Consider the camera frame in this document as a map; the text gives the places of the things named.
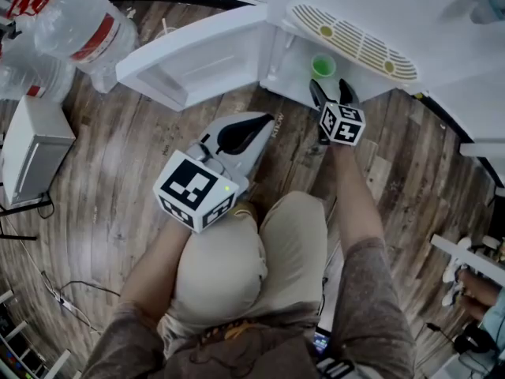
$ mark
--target person's arm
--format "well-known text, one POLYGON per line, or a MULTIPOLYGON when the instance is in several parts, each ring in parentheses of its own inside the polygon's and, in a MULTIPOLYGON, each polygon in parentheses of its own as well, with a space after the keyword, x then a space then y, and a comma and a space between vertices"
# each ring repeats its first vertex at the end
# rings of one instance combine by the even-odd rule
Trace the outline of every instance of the person's arm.
POLYGON ((157 325, 170 305, 179 260, 190 234, 190 229, 170 218, 129 274, 119 302, 132 302, 157 325))
POLYGON ((190 230, 170 218, 129 274, 112 322, 86 363, 82 379, 147 377, 163 368, 156 325, 168 310, 190 230))
POLYGON ((383 379, 412 377, 414 342, 398 307, 380 215, 353 149, 336 146, 331 150, 345 254, 331 330, 331 356, 372 368, 383 379))

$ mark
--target plastic water bottle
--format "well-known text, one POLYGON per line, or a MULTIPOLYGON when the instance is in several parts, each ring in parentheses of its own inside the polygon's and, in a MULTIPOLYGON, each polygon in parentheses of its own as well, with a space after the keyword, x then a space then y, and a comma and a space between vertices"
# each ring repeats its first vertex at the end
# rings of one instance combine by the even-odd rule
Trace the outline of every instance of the plastic water bottle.
POLYGON ((116 64, 137 46, 135 24, 108 0, 50 0, 34 34, 38 50, 70 60, 99 92, 118 83, 116 64))
POLYGON ((76 68, 35 49, 33 35, 2 38, 0 99, 19 100, 23 95, 61 103, 72 87, 76 68))

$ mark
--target green cup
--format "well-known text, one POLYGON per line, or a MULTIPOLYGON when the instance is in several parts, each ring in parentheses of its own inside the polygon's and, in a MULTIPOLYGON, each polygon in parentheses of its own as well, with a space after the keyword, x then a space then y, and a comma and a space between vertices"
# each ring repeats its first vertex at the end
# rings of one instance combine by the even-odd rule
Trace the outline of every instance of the green cup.
POLYGON ((329 54, 316 54, 312 57, 312 78, 322 79, 335 74, 337 64, 329 54))

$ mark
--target wooden floor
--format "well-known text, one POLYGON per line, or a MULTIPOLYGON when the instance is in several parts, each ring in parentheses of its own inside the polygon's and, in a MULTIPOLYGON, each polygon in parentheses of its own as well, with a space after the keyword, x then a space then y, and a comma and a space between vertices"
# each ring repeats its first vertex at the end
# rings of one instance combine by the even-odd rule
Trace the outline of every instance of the wooden floor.
MULTIPOLYGON (((125 2, 121 8, 135 9, 142 43, 160 31, 162 17, 169 26, 181 27, 218 12, 158 2, 125 2)), ((417 338, 421 378, 450 353, 446 340, 427 331, 425 322, 452 335, 466 321, 459 308, 440 305, 447 290, 441 276, 448 257, 433 249, 429 239, 437 233, 453 241, 463 235, 478 240, 492 214, 486 204, 494 185, 477 163, 458 154, 455 133, 404 92, 383 94, 363 108, 367 127, 356 154, 386 227, 401 306, 417 338)), ((7 131, 14 109, 15 103, 2 103, 0 131, 7 131)), ((167 218, 152 186, 172 151, 184 150, 212 119, 242 111, 273 114, 279 127, 256 168, 252 199, 267 207, 291 190, 322 198, 330 253, 338 248, 330 156, 316 143, 316 125, 302 106, 251 86, 175 113, 121 85, 100 95, 79 73, 64 109, 77 141, 50 190, 54 215, 42 220, 31 211, 9 218, 19 233, 40 237, 26 246, 55 286, 86 280, 120 291, 167 218)), ((5 221, 3 226, 13 231, 5 221)), ((70 349, 62 372, 72 377, 99 335, 58 307, 19 242, 0 244, 0 290, 11 287, 16 293, 9 304, 15 321, 28 319, 24 332, 50 363, 70 349)), ((331 286, 338 280, 338 252, 327 274, 331 286)), ((335 288, 327 290, 331 298, 335 288)), ((115 296, 81 285, 65 294, 95 327, 106 327, 115 296)))

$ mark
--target gray shirt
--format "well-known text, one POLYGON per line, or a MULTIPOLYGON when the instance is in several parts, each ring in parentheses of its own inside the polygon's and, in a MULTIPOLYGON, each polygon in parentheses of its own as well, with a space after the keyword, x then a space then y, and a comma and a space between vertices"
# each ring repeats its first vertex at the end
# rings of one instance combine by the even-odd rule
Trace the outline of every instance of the gray shirt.
MULTIPOLYGON (((316 379, 341 377, 331 375, 340 362, 357 370, 371 368, 369 372, 383 379, 413 377, 414 342, 398 307, 381 240, 364 240, 347 254, 331 340, 323 356, 303 335, 306 326, 286 323, 293 320, 289 313, 214 328, 165 360, 155 328, 135 305, 123 303, 82 378, 316 379)), ((368 376, 360 371, 347 377, 368 376)))

